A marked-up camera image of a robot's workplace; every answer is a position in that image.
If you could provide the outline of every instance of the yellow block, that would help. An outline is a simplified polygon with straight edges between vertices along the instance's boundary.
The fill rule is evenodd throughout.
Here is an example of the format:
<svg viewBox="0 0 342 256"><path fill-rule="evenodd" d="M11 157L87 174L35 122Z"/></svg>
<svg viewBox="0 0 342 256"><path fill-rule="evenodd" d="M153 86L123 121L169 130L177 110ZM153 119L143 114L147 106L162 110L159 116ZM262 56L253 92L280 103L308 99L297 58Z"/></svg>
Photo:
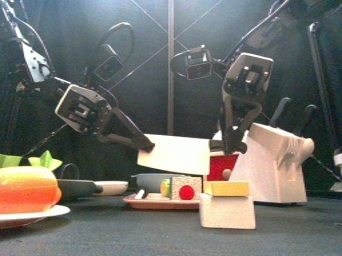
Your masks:
<svg viewBox="0 0 342 256"><path fill-rule="evenodd" d="M212 196L249 196L248 181L205 181L205 193Z"/></svg>

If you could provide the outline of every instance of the black bowl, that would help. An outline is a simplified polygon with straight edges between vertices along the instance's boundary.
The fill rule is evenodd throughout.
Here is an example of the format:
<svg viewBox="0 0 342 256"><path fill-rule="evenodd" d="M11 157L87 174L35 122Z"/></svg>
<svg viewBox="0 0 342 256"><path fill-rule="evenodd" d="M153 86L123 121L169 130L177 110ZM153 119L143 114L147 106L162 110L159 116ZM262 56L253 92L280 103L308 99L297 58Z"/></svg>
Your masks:
<svg viewBox="0 0 342 256"><path fill-rule="evenodd" d="M58 179L58 184L62 191L62 201L90 197L94 193L101 192L99 186L91 180Z"/></svg>

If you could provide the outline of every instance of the black curtain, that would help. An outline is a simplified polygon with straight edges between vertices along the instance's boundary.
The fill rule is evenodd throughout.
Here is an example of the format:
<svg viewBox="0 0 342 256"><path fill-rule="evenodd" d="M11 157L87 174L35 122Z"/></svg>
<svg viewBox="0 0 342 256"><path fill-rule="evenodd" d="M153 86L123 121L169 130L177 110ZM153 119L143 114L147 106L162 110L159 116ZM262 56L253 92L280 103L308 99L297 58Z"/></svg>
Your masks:
<svg viewBox="0 0 342 256"><path fill-rule="evenodd" d="M274 1L175 1L175 53L205 44L214 58L228 56L237 42L266 17ZM85 82L85 68L91 63L95 44L107 29L129 22L135 31L135 51L106 88L115 94L121 108L146 133L167 133L167 0L63 0L24 1L30 21L47 45L58 76L75 84ZM321 34L324 57L333 95L334 116L341 140L341 11L325 18ZM130 38L125 31L109 40L125 58ZM278 44L264 52L276 65L257 121L268 123L284 97L290 97L290 111L281 128L292 131L305 107L318 105L305 137L316 141L316 156L334 169L333 147L329 143L321 107L318 84L308 41L306 26L286 34ZM187 81L175 76L175 135L212 138L217 132L222 80L217 76ZM11 106L2 105L8 112ZM39 96L22 101L11 153L24 154L62 125L54 114L55 102ZM75 162L85 179L131 180L131 174L154 172L137 165L137 152L126 146L107 145L94 136L77 133L70 127L35 153L50 149L65 163ZM316 160L304 165L306 186L326 190L334 180Z"/></svg>

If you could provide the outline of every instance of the table surface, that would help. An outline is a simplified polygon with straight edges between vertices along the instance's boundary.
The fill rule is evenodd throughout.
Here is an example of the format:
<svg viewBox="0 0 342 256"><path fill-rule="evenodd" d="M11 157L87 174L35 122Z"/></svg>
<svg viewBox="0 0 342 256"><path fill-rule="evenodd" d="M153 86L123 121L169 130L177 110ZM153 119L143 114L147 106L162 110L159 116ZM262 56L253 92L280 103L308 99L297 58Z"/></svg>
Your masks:
<svg viewBox="0 0 342 256"><path fill-rule="evenodd" d="M66 215L0 230L0 255L342 255L342 201L256 204L256 230L201 226L200 210L137 210L123 197L62 203Z"/></svg>

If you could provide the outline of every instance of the pink plate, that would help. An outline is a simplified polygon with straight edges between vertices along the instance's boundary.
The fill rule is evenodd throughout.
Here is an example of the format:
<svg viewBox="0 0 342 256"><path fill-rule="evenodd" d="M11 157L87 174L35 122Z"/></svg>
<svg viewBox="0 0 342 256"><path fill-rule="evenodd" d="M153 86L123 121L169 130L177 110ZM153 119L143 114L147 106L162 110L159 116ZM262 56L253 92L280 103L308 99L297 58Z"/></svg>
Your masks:
<svg viewBox="0 0 342 256"><path fill-rule="evenodd" d="M135 209L146 210L194 210L200 208L200 200L170 200L161 193L150 193L145 199L135 199L137 194L123 198Z"/></svg>

